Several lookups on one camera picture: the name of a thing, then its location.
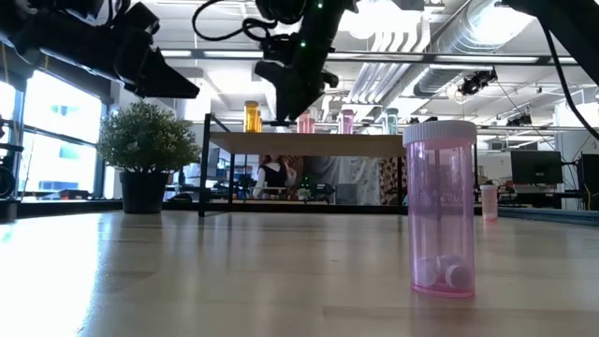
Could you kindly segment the white floral cloth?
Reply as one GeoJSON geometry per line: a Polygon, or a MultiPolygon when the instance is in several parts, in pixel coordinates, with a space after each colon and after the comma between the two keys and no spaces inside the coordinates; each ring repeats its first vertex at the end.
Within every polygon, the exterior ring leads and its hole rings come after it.
{"type": "Polygon", "coordinates": [[[340,157],[337,199],[342,204],[377,206],[380,197],[380,163],[375,157],[340,157]]]}

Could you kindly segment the long overhead light bar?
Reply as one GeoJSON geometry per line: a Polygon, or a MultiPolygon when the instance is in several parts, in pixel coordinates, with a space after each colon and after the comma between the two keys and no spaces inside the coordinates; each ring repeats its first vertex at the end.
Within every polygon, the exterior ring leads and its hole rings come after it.
{"type": "MultiPolygon", "coordinates": [[[[162,55],[167,60],[242,60],[258,61],[263,57],[259,50],[208,50],[166,49],[162,55]]],[[[553,66],[550,55],[545,54],[474,54],[390,51],[335,51],[329,62],[346,63],[400,63],[425,65],[481,65],[481,66],[553,66]]]]}

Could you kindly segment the large glass window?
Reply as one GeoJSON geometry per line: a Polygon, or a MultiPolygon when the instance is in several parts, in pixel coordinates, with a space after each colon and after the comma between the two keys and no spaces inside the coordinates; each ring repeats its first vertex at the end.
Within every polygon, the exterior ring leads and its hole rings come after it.
{"type": "Polygon", "coordinates": [[[97,190],[99,168],[96,143],[105,111],[99,97],[36,71],[24,88],[0,80],[0,144],[22,147],[0,150],[14,175],[12,195],[42,197],[63,190],[97,190]]]}

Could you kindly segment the black ceiling track lights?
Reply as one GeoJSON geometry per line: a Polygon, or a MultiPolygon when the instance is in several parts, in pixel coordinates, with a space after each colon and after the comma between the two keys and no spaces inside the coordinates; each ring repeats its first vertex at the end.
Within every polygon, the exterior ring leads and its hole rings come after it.
{"type": "Polygon", "coordinates": [[[498,80],[498,76],[495,69],[476,71],[473,75],[463,79],[462,84],[458,87],[458,92],[462,95],[476,95],[496,80],[498,80]]]}

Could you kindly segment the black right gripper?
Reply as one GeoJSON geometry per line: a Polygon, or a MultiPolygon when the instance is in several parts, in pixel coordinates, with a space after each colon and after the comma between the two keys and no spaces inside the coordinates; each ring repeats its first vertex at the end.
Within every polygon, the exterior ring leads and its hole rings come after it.
{"type": "Polygon", "coordinates": [[[256,0],[263,18],[292,25],[291,34],[266,36],[260,43],[263,59],[255,73],[275,88],[277,122],[295,121],[339,79],[324,69],[334,51],[333,40],[346,11],[358,12],[359,0],[256,0]]]}

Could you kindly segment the leopard print cloth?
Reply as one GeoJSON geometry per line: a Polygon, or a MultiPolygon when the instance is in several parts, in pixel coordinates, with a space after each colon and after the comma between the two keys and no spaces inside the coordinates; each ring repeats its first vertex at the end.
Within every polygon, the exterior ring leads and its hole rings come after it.
{"type": "Polygon", "coordinates": [[[397,206],[403,192],[403,161],[400,157],[379,159],[380,202],[383,206],[397,206]]]}

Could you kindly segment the black aluminium rig frame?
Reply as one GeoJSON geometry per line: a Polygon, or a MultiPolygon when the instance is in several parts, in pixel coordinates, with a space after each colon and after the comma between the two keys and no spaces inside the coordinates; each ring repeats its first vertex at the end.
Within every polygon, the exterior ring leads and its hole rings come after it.
{"type": "MultiPolygon", "coordinates": [[[[8,207],[8,214],[16,218],[53,216],[87,212],[121,211],[121,200],[41,200],[20,202],[8,207]]],[[[380,205],[336,205],[326,202],[300,202],[283,200],[239,200],[231,204],[227,200],[215,200],[204,205],[204,214],[209,212],[279,212],[279,213],[324,213],[324,214],[382,214],[407,215],[404,206],[380,205]]]]}

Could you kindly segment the wooden shelf black metal frame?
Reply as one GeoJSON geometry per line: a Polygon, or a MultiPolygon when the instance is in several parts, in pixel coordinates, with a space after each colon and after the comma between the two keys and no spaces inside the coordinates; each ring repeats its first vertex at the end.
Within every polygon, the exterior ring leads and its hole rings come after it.
{"type": "Polygon", "coordinates": [[[244,133],[230,131],[213,114],[203,121],[202,164],[197,214],[208,207],[207,155],[214,143],[229,154],[290,154],[298,156],[396,157],[405,155],[400,135],[244,133]]]}

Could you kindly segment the teal translucent pill bottle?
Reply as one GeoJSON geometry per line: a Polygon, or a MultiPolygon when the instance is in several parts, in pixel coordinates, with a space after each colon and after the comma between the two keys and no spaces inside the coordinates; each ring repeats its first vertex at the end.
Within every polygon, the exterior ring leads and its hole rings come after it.
{"type": "Polygon", "coordinates": [[[384,112],[383,128],[388,135],[398,135],[398,113],[395,108],[387,108],[384,112]]]}

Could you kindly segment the person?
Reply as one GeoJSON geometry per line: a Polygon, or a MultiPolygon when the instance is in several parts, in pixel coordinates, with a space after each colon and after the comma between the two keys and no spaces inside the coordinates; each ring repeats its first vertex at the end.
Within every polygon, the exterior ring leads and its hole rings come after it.
{"type": "Polygon", "coordinates": [[[285,188],[291,187],[295,183],[297,175],[298,173],[288,166],[282,156],[267,154],[258,168],[253,197],[279,195],[285,191],[285,188]]]}

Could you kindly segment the black computer monitor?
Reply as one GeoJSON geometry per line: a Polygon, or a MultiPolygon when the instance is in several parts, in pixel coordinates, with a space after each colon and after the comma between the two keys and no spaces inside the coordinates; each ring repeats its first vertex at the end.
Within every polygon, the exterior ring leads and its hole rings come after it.
{"type": "Polygon", "coordinates": [[[579,186],[586,208],[599,212],[599,154],[583,154],[579,164],[579,186]]]}
{"type": "Polygon", "coordinates": [[[562,157],[559,152],[511,151],[510,161],[515,184],[563,183],[562,157]]]}

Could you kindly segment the artificial green potted plant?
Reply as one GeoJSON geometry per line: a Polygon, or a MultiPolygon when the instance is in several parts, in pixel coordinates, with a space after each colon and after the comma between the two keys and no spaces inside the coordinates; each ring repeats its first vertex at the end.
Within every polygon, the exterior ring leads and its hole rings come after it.
{"type": "Polygon", "coordinates": [[[97,152],[119,171],[124,212],[162,211],[169,175],[196,161],[201,153],[192,126],[145,100],[101,120],[97,152]]]}

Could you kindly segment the orange translucent pill bottle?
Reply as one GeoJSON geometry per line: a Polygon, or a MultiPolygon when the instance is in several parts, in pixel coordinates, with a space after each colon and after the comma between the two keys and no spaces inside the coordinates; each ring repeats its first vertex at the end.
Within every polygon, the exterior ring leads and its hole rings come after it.
{"type": "Polygon", "coordinates": [[[260,127],[259,103],[256,101],[246,101],[244,103],[244,131],[246,133],[257,133],[260,127]]]}

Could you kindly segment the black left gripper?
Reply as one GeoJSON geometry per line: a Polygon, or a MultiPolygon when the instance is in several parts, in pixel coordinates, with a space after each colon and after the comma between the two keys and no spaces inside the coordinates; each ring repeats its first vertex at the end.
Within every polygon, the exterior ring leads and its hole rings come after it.
{"type": "Polygon", "coordinates": [[[49,56],[113,81],[139,97],[196,98],[199,88],[169,66],[153,35],[159,19],[144,4],[102,1],[14,1],[12,48],[35,65],[49,56]]]}

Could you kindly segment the silver ventilation duct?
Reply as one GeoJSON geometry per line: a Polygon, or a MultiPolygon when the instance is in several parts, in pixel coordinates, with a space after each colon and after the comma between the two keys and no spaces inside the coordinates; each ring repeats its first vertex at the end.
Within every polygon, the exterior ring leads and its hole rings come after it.
{"type": "Polygon", "coordinates": [[[457,18],[427,48],[432,53],[495,53],[519,35],[533,16],[501,0],[471,0],[457,18]]]}

